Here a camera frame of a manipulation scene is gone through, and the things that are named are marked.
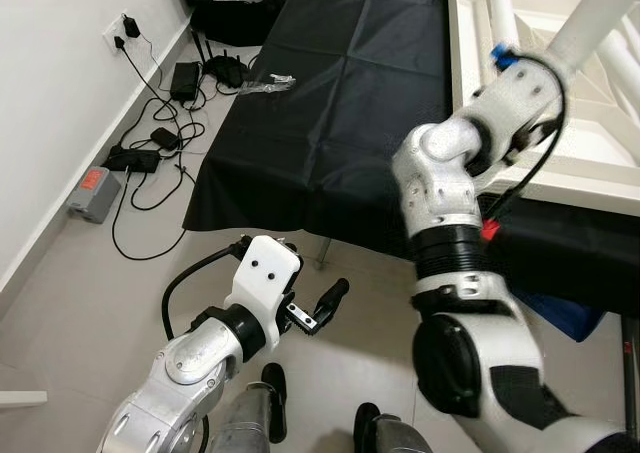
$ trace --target power outlet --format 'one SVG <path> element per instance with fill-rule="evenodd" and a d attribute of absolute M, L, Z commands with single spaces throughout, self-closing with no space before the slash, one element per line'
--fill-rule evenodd
<path fill-rule="evenodd" d="M 123 11 L 120 15 L 118 15 L 118 18 L 113 20 L 111 24 L 107 26 L 107 29 L 104 30 L 104 33 L 102 33 L 104 41 L 107 43 L 107 46 L 114 55 L 118 53 L 118 49 L 116 48 L 115 44 L 115 37 L 119 36 L 125 41 L 125 43 L 128 40 L 127 34 L 124 31 L 124 18 L 122 17 L 122 15 L 124 14 L 126 14 L 126 11 Z"/>

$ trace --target orange label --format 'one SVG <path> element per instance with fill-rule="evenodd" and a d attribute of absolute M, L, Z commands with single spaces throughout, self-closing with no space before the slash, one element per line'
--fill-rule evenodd
<path fill-rule="evenodd" d="M 85 176 L 84 180 L 82 180 L 80 188 L 84 188 L 85 190 L 93 190 L 100 181 L 100 178 L 102 178 L 102 171 L 89 170 L 87 176 Z"/>

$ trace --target gray power strip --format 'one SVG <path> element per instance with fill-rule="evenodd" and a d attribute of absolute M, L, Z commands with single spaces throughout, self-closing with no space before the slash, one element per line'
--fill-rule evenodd
<path fill-rule="evenodd" d="M 92 223 L 103 223 L 120 191 L 114 174 L 101 166 L 92 166 L 71 193 L 67 206 Z"/>

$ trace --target tile floor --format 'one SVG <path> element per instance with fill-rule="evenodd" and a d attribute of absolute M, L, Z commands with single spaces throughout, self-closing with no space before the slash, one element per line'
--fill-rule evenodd
<path fill-rule="evenodd" d="M 257 52 L 231 50 L 245 62 Z M 189 45 L 181 61 L 196 58 Z M 205 82 L 204 88 L 209 95 L 214 91 L 213 83 Z M 207 150 L 232 101 L 218 96 L 196 113 L 207 134 L 193 142 L 192 151 Z M 146 119 L 138 128 L 141 138 L 152 130 L 151 123 Z M 185 155 L 194 174 L 201 160 Z M 175 170 L 162 165 L 139 201 L 160 198 L 175 181 Z M 171 244 L 189 195 L 184 187 L 163 208 L 148 213 L 125 206 L 117 228 L 123 247 L 144 255 Z M 49 392 L 45 406 L 0 412 L 2 453 L 93 453 L 114 409 L 144 380 L 165 343 L 159 315 L 164 287 L 241 233 L 188 233 L 171 254 L 138 263 L 122 258 L 111 244 L 113 213 L 101 226 L 70 220 L 0 323 L 0 388 Z M 287 238 L 308 258 L 321 243 L 304 232 Z M 296 290 L 298 303 L 311 307 L 337 278 L 348 278 L 351 292 L 333 323 L 315 338 L 291 331 L 274 355 L 258 354 L 227 385 L 220 407 L 258 379 L 264 364 L 278 361 L 288 375 L 289 436 L 273 447 L 275 453 L 351 452 L 353 416 L 364 401 L 415 425 L 434 452 L 478 452 L 455 421 L 417 393 L 410 359 L 417 324 L 408 303 L 411 265 L 340 242 L 333 242 L 327 261 L 320 272 L 307 262 Z M 206 306 L 222 303 L 235 266 L 233 259 L 222 260 L 180 287 L 171 305 L 177 331 Z M 535 314 L 529 316 L 544 344 L 552 389 L 574 411 L 622 423 L 618 317 L 607 315 L 587 341 L 576 344 Z"/>

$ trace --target black table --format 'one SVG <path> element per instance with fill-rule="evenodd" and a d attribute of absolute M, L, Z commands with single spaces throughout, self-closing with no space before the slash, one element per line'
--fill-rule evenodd
<path fill-rule="evenodd" d="M 252 69 L 294 89 L 239 96 L 184 227 L 310 233 L 410 258 L 391 156 L 451 106 L 447 0 L 288 0 Z M 521 200 L 490 253 L 512 286 L 638 315 L 637 218 Z"/>

